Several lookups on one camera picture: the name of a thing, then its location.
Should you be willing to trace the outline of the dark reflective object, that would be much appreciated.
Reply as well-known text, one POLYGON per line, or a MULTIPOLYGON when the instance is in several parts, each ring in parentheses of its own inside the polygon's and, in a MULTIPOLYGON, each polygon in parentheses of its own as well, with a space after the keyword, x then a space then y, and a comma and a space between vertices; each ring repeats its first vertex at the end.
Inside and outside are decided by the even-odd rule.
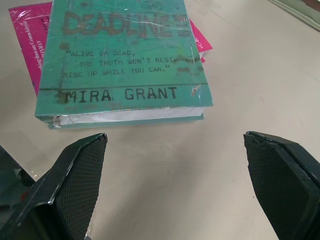
POLYGON ((33 178, 0 145, 0 212, 19 204, 34 183, 33 178))

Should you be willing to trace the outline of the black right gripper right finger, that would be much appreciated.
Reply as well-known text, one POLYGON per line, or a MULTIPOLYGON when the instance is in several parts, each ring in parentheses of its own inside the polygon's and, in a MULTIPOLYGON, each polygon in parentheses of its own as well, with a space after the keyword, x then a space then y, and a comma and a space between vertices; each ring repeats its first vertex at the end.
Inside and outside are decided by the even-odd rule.
POLYGON ((320 162, 299 143, 244 134, 255 196, 279 240, 320 240, 320 162))

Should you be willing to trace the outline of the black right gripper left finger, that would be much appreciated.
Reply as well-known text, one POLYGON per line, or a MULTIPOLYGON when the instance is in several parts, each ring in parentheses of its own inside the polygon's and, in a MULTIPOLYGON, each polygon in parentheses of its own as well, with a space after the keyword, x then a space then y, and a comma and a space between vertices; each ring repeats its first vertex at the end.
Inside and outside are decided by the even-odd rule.
POLYGON ((92 240, 107 143, 98 133, 65 147, 20 203, 0 211, 0 240, 92 240))

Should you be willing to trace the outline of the pink paperback book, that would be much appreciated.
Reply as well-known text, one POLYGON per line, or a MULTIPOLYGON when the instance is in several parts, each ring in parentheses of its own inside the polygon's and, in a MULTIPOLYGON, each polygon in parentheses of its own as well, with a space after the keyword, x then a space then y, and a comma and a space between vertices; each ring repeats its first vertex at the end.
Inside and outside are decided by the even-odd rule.
POLYGON ((184 0, 52 0, 9 14, 41 99, 212 102, 184 0))

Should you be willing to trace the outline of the green Deadline paperback book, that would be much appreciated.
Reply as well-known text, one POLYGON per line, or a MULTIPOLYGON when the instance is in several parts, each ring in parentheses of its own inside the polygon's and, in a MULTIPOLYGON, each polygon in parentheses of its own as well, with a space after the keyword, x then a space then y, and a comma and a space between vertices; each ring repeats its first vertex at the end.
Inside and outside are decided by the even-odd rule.
POLYGON ((35 117, 51 128, 201 120, 213 105, 184 0, 53 0, 35 117))

